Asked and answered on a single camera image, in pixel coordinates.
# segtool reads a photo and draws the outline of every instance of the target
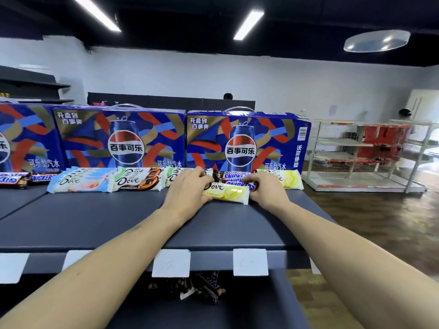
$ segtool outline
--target black ceiling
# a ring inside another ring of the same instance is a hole
[[[73,0],[0,0],[43,34],[72,34],[105,45],[195,53],[276,56],[407,66],[439,64],[439,0],[95,0],[116,17],[108,31]],[[233,40],[252,8],[265,11],[242,41]],[[405,29],[409,43],[380,53],[348,53],[358,33]]]

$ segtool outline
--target barcode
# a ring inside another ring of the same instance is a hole
[[[299,135],[297,135],[298,141],[305,141],[306,140],[306,131],[308,130],[308,127],[300,127],[299,128]]]

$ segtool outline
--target ceiling light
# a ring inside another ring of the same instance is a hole
[[[113,32],[121,32],[119,27],[100,10],[92,0],[75,0],[85,10],[96,17],[103,25]]]
[[[247,33],[255,26],[255,24],[264,15],[263,11],[252,10],[250,14],[245,19],[244,23],[239,28],[238,32],[235,34],[234,40],[242,40],[245,38]]]
[[[409,42],[410,32],[403,30],[380,30],[354,35],[345,41],[343,49],[352,53],[389,51]]]

